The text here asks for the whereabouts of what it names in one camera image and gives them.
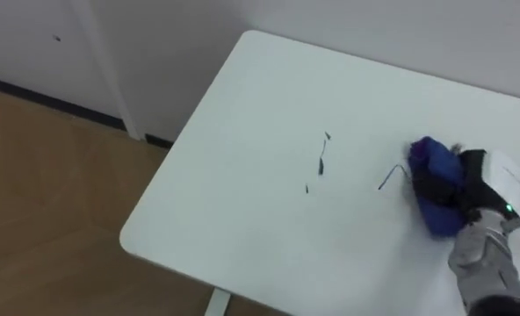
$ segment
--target blue cloth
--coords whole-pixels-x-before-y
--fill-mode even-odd
[[[459,158],[430,136],[423,137],[412,144],[408,165],[413,173],[413,179],[415,170],[425,168],[432,175],[441,177],[456,188],[463,187],[464,170]],[[417,193],[416,200],[432,235],[452,237],[465,225],[465,218],[457,208],[436,205],[427,198],[419,197]]]

